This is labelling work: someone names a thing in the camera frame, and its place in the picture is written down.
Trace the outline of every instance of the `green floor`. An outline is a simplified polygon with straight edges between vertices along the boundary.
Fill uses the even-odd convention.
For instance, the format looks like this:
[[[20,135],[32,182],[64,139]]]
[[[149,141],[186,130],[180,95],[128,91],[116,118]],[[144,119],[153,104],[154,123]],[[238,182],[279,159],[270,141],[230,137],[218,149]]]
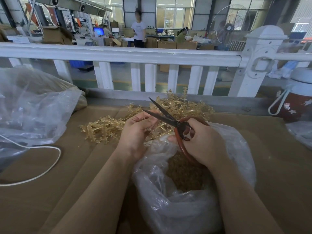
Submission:
[[[81,88],[97,88],[97,82],[95,80],[81,80],[81,79],[74,79],[74,85],[81,87]],[[183,88],[186,85],[178,85],[177,86],[177,94],[183,93]],[[114,89],[115,90],[132,90],[131,83],[127,82],[114,82]],[[156,84],[156,92],[158,93],[165,93],[168,90],[168,84]],[[215,87],[213,89],[213,95],[215,96],[227,96],[229,93],[230,88],[228,87]],[[145,83],[141,83],[141,91],[145,91]],[[198,90],[198,94],[202,94],[204,91],[204,86],[200,86]]]

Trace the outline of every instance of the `corrugated metal wall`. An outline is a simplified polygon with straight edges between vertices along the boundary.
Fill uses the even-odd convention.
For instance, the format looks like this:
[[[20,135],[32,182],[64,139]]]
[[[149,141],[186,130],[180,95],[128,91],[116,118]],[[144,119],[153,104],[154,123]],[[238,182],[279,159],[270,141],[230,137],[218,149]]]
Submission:
[[[312,37],[312,0],[300,0],[291,23],[309,23],[306,37]]]

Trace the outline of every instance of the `red and white thermos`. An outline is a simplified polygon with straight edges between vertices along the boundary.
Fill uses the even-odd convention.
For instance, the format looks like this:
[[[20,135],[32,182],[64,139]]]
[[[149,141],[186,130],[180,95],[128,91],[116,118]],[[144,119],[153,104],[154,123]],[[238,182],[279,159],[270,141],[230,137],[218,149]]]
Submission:
[[[284,118],[287,122],[297,121],[312,103],[312,69],[295,68],[284,91],[268,108],[269,114]]]

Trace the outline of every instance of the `person's right hand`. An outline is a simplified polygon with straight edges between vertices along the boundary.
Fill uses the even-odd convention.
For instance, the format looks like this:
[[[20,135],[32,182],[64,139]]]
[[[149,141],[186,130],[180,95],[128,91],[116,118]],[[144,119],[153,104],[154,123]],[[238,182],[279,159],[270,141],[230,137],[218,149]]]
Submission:
[[[191,141],[183,141],[190,155],[209,170],[214,169],[224,159],[228,159],[225,142],[216,130],[203,125],[194,118],[190,118],[188,123],[195,131]],[[177,144],[175,135],[169,136],[168,140]]]

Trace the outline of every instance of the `person wearing white shirt at computer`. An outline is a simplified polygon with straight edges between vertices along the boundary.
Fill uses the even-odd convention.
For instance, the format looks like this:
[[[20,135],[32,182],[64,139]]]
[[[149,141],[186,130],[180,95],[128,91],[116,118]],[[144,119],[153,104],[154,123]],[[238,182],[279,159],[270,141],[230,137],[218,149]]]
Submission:
[[[104,35],[106,36],[106,37],[110,37],[110,35],[112,35],[112,33],[110,32],[110,30],[109,29],[107,29],[107,25],[103,25],[103,30],[104,30]]]
[[[135,11],[136,21],[132,24],[132,29],[135,33],[134,45],[136,48],[143,48],[146,36],[146,25],[142,22],[142,12],[140,10]]]

